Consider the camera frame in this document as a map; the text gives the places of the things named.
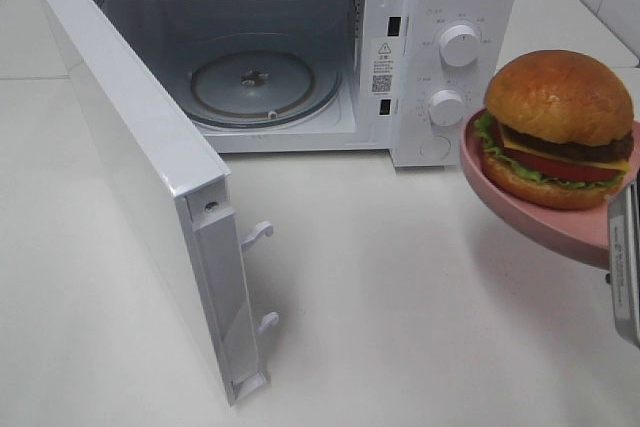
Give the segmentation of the burger with sesame-free bun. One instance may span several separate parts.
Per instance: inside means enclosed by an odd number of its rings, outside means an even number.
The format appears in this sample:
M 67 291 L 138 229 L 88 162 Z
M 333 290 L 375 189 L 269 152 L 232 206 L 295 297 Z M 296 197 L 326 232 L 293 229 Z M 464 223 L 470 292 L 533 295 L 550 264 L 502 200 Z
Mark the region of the burger with sesame-free bun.
M 633 100 L 602 62 L 539 50 L 491 79 L 474 123 L 484 175 L 543 207 L 584 210 L 615 194 L 630 171 Z

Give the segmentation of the white control knob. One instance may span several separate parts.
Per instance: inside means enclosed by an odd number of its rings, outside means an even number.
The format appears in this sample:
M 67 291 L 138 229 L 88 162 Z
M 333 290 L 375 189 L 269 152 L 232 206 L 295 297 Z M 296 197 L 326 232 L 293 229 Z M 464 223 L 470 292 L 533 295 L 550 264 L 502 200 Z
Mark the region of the white control knob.
M 431 123 L 438 127 L 453 126 L 462 119 L 465 106 L 465 100 L 457 91 L 439 90 L 428 101 Z
M 468 21 L 451 22 L 435 34 L 435 44 L 446 66 L 465 67 L 479 56 L 481 31 Z

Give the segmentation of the white microwave door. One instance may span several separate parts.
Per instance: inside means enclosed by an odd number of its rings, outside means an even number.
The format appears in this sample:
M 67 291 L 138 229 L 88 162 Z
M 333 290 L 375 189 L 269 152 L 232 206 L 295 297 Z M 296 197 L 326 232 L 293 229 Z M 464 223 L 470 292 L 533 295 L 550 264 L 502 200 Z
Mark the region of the white microwave door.
M 104 171 L 230 404 L 266 384 L 229 168 L 93 0 L 41 0 Z

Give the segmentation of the white microwave oven body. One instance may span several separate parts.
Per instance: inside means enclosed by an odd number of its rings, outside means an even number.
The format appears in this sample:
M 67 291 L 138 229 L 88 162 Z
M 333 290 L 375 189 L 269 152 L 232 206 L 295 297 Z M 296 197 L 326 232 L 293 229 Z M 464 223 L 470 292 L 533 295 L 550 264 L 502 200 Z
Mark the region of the white microwave oven body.
M 514 0 L 93 0 L 212 147 L 224 154 L 376 150 L 397 167 L 453 165 L 465 120 L 482 104 Z M 435 34 L 446 24 L 479 27 L 478 58 L 448 67 Z M 190 73 L 218 37 L 276 33 L 327 47 L 342 83 L 322 110 L 272 128 L 230 130 L 187 115 Z M 453 126 L 431 123 L 428 101 L 451 89 L 465 100 Z M 442 165 L 420 155 L 430 136 L 447 137 Z

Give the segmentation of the round white door button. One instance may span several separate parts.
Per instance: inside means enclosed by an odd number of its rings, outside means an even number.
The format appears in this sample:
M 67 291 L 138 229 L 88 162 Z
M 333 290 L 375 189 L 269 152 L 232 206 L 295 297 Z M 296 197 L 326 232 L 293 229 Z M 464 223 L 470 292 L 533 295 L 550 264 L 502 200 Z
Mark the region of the round white door button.
M 450 140 L 438 135 L 426 138 L 420 146 L 420 155 L 427 165 L 442 165 L 450 151 Z

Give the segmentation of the glass microwave turntable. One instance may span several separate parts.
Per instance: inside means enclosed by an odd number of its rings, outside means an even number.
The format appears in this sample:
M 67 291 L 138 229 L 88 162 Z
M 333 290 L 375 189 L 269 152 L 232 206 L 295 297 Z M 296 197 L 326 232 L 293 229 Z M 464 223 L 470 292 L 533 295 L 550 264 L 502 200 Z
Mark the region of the glass microwave turntable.
M 276 33 L 218 37 L 190 73 L 192 119 L 215 128 L 272 128 L 327 106 L 342 83 L 339 59 L 327 47 Z

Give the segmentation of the pink round plate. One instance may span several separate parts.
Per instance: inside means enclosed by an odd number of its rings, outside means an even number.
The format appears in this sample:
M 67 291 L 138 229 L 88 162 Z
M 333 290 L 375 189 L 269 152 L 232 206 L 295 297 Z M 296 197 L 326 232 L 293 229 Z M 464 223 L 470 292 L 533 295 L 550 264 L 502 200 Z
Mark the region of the pink round plate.
M 506 224 L 537 244 L 593 267 L 609 268 L 607 205 L 591 209 L 557 210 L 514 197 L 484 176 L 481 139 L 475 135 L 475 113 L 465 123 L 460 165 L 480 200 Z

